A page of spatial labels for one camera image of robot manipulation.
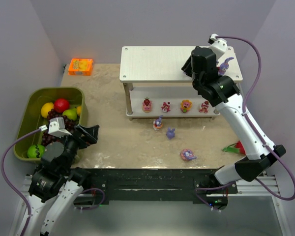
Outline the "pink bear strawberry donut toy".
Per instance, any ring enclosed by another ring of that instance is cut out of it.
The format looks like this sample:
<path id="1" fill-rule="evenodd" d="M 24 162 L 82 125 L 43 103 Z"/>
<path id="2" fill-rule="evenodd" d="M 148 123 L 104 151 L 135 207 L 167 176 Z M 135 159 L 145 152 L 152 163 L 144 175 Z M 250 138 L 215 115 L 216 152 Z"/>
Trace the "pink bear strawberry donut toy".
<path id="1" fill-rule="evenodd" d="M 148 97 L 146 97 L 142 102 L 142 110 L 145 113 L 149 113 L 152 111 L 152 101 Z"/>

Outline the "pink bear santa hat toy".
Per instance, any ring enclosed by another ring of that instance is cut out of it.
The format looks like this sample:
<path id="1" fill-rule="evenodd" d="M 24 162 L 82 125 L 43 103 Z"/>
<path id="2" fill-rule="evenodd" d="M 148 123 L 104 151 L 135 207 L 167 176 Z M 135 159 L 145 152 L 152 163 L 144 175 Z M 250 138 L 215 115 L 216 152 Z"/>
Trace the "pink bear santa hat toy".
<path id="1" fill-rule="evenodd" d="M 163 102 L 162 106 L 161 106 L 161 110 L 163 113 L 168 113 L 171 111 L 170 108 L 171 103 L 170 102 Z"/>

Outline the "pink bear sunflower toy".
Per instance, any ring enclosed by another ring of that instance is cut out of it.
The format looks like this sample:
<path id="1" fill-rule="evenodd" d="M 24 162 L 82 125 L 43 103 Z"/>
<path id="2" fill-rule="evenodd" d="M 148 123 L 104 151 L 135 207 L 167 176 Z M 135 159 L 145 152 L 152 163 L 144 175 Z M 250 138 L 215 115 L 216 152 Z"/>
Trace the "pink bear sunflower toy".
<path id="1" fill-rule="evenodd" d="M 188 113 L 192 108 L 192 102 L 190 100 L 182 100 L 180 104 L 180 110 L 183 113 Z"/>

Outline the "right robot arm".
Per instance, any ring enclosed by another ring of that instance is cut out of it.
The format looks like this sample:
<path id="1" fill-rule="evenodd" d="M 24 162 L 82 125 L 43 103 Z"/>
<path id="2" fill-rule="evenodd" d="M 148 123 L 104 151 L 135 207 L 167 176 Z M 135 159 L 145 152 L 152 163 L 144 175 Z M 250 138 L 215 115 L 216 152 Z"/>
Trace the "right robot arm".
<path id="1" fill-rule="evenodd" d="M 244 158 L 214 172 L 213 183 L 226 185 L 240 179 L 251 182 L 286 153 L 284 146 L 270 140 L 249 114 L 233 79 L 218 75 L 216 54 L 211 48 L 196 46 L 182 71 L 192 78 L 198 95 L 229 123 L 245 150 Z"/>

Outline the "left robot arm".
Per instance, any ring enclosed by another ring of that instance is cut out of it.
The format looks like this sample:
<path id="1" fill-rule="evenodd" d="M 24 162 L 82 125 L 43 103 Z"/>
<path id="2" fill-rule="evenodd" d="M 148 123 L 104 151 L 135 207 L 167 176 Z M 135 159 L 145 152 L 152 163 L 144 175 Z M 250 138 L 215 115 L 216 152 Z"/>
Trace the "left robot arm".
<path id="1" fill-rule="evenodd" d="M 73 205 L 76 197 L 86 190 L 90 172 L 71 169 L 78 150 L 98 141 L 99 125 L 75 125 L 73 132 L 65 129 L 57 119 L 49 125 L 48 133 L 60 140 L 47 145 L 29 187 L 28 219 L 25 235 L 50 236 L 60 217 Z"/>

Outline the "pink bear cake toy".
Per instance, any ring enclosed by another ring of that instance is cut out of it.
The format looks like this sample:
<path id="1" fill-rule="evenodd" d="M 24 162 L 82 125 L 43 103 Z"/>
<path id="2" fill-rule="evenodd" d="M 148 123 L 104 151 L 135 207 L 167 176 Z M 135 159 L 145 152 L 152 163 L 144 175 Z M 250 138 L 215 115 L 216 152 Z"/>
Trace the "pink bear cake toy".
<path id="1" fill-rule="evenodd" d="M 207 114 L 209 110 L 209 102 L 206 100 L 201 105 L 199 105 L 199 112 Z"/>

